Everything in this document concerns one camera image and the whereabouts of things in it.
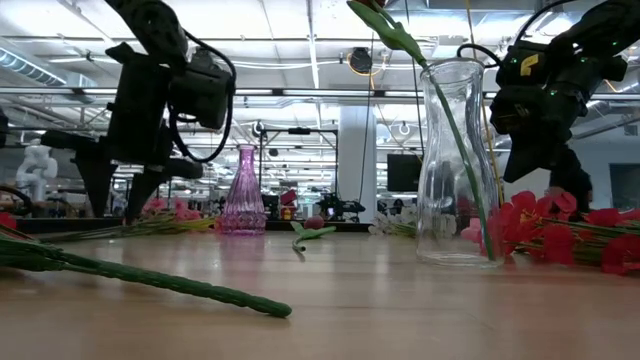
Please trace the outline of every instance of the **column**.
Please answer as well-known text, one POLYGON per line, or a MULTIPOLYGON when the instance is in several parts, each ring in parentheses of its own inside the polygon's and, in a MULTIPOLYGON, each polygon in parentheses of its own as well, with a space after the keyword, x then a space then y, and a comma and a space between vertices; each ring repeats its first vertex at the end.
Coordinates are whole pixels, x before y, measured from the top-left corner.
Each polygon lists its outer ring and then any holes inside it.
POLYGON ((368 117, 367 122, 366 106, 340 108, 338 192, 342 200, 360 200, 362 206, 367 209, 359 214, 362 223, 371 223, 377 211, 376 119, 372 108, 368 111, 368 117), (363 160, 364 177, 362 176, 363 160), (360 198, 361 181, 362 198, 360 198))

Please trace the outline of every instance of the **bouquet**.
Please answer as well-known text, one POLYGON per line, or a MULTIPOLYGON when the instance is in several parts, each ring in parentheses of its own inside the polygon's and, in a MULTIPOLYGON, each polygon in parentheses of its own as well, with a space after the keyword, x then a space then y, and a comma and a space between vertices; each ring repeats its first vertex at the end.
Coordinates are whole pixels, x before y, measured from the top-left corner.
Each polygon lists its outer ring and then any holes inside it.
POLYGON ((403 207, 398 215, 376 213, 373 225, 369 226, 372 235, 395 235, 415 238, 418 224, 418 210, 415 205, 403 207))
MULTIPOLYGON (((489 220, 492 236, 504 241, 505 255, 519 251, 537 260, 599 266, 619 275, 640 269, 640 209, 580 214, 570 193, 536 199, 523 191, 489 220)), ((472 221, 462 236, 482 243, 479 228, 472 221)))
POLYGON ((202 217, 197 210, 189 209, 179 198, 173 199, 174 208, 168 207, 165 199, 151 199, 143 208, 138 221, 130 226, 76 232, 62 236, 41 238, 44 243, 60 243, 82 240, 127 238, 147 235, 176 235, 185 232, 210 232, 215 218, 202 217))

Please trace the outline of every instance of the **screen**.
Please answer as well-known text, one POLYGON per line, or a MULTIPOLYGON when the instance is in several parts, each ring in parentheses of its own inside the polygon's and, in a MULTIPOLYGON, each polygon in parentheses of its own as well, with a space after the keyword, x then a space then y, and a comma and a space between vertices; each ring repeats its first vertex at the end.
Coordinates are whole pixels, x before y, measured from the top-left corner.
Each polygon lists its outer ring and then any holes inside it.
POLYGON ((388 191, 418 191, 421 158, 410 155, 387 155, 387 190, 388 191))

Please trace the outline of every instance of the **clear glass vase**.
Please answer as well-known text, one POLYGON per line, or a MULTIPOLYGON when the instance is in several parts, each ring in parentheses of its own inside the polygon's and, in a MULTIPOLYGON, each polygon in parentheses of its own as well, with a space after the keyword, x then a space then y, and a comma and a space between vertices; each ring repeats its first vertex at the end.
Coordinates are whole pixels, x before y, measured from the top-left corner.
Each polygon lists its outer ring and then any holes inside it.
POLYGON ((231 183, 218 226, 223 234, 264 234, 267 216, 254 170, 255 147, 241 145, 239 149, 238 172, 231 183))
POLYGON ((456 58, 435 62, 421 75, 427 144, 418 190, 417 254, 429 263, 493 267, 504 262, 498 186, 482 140, 483 69, 480 62, 456 58))

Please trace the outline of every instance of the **wooden table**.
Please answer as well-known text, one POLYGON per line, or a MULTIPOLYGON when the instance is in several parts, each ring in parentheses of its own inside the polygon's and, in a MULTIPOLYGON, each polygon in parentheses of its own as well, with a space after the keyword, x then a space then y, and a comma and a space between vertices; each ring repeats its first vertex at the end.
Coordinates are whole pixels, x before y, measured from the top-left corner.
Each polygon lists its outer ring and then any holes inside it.
POLYGON ((83 242, 70 251, 290 304, 288 320, 73 273, 0 272, 6 360, 633 359, 640 279, 552 266, 415 260, 411 240, 292 233, 83 242))

